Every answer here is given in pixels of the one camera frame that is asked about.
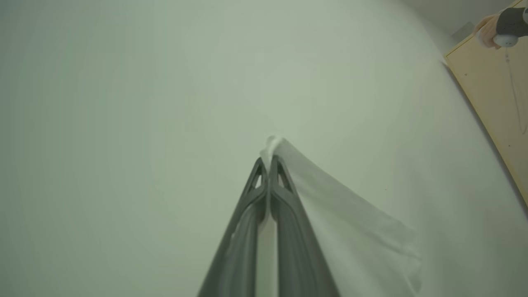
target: white cloth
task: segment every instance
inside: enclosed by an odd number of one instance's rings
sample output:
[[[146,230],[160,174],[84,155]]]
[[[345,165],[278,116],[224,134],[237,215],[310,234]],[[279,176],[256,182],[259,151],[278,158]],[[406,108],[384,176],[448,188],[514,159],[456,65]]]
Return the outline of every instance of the white cloth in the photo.
[[[331,177],[283,138],[268,138],[260,155],[268,170],[274,155],[286,162],[342,296],[417,294],[421,258],[413,230]]]

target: gray sleeve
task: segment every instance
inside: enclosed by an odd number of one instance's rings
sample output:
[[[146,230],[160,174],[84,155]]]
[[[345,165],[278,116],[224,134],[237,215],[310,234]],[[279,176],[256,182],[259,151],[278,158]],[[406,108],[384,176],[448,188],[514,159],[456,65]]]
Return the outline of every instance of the gray sleeve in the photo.
[[[497,21],[497,34],[516,37],[528,36],[528,24],[523,19],[524,13],[524,8],[505,9]]]

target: white cable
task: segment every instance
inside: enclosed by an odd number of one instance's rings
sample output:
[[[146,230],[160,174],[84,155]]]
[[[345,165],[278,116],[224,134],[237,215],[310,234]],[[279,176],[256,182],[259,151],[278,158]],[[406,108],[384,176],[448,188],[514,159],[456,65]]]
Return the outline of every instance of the white cable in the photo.
[[[508,48],[506,48],[504,58],[506,59],[506,64],[508,65],[508,71],[510,72],[510,83],[512,85],[513,99],[515,100],[515,107],[517,109],[517,119],[519,122],[519,130],[521,131],[521,135],[524,135],[524,133],[526,133],[526,129],[528,128],[528,125],[525,123],[523,127],[522,120],[521,120],[521,114],[524,116],[526,110],[524,109],[524,104],[521,105],[522,112],[521,112],[521,108],[519,108],[519,103],[517,101],[517,93],[515,92],[515,83],[513,82],[512,67],[510,66],[510,56],[508,55]]]

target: white wall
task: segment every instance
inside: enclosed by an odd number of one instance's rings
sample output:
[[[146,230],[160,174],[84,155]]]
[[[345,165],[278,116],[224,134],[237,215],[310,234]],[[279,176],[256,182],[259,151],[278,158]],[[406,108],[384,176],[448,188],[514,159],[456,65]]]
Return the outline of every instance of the white wall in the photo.
[[[515,0],[403,0],[431,23],[451,35],[467,22],[478,24],[486,15],[497,13]]]
[[[405,5],[2,5],[0,295],[195,295],[280,134],[422,234],[423,296],[525,296],[521,204]]]

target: person's hand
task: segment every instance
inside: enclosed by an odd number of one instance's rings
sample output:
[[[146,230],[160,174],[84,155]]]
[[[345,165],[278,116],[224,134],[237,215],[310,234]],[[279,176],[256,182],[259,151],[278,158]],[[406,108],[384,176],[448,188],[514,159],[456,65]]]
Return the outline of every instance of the person's hand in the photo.
[[[500,13],[489,15],[480,21],[478,25],[475,26],[473,30],[473,35],[477,35],[478,30],[480,31],[480,39],[488,48],[500,49],[501,47],[493,41],[493,37],[497,35],[497,21]]]

